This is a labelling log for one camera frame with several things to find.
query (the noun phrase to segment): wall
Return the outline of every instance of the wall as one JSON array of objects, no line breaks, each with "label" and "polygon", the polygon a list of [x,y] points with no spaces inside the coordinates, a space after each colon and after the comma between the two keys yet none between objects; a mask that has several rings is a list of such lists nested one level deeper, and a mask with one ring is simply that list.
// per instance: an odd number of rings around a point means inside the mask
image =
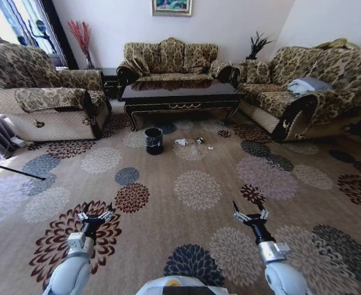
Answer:
[{"label": "wall", "polygon": [[[191,17],[153,17],[151,0],[53,0],[80,68],[84,56],[66,22],[83,20],[92,28],[90,51],[97,67],[116,67],[124,43],[159,42],[173,36],[185,42],[212,42],[219,58],[240,62],[250,51],[250,36],[279,37],[294,0],[194,0]],[[258,58],[271,56],[269,44]]]},{"label": "wall", "polygon": [[361,0],[295,0],[276,49],[304,47],[345,37],[361,46]]}]

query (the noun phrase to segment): framed painting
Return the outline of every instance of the framed painting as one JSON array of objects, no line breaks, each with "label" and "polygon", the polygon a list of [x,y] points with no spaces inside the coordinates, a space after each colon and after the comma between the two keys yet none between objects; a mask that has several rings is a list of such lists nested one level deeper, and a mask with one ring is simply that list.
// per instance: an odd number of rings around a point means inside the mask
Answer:
[{"label": "framed painting", "polygon": [[190,17],[192,0],[151,0],[153,15]]}]

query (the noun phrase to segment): armchair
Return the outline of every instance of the armchair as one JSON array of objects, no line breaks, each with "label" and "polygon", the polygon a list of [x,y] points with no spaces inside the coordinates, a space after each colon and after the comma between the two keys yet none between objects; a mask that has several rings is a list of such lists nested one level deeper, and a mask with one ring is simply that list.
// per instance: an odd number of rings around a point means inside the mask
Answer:
[{"label": "armchair", "polygon": [[100,138],[111,112],[101,75],[56,71],[39,48],[0,44],[0,114],[27,141]]}]

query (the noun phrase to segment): black trash bin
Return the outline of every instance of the black trash bin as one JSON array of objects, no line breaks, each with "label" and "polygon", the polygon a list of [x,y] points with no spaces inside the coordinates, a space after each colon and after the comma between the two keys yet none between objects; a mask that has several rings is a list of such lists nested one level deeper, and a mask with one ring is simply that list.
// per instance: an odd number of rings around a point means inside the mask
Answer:
[{"label": "black trash bin", "polygon": [[164,151],[163,134],[160,128],[149,128],[145,131],[146,152],[151,155],[159,155]]}]

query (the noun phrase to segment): coffee table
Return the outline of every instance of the coffee table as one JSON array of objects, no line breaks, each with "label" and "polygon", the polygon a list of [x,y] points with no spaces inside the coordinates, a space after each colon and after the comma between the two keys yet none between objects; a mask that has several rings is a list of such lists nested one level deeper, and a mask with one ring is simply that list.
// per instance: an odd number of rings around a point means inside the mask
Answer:
[{"label": "coffee table", "polygon": [[122,94],[131,131],[137,131],[137,112],[199,111],[228,108],[226,123],[239,108],[242,94],[231,84],[207,81],[143,81],[128,85]]}]

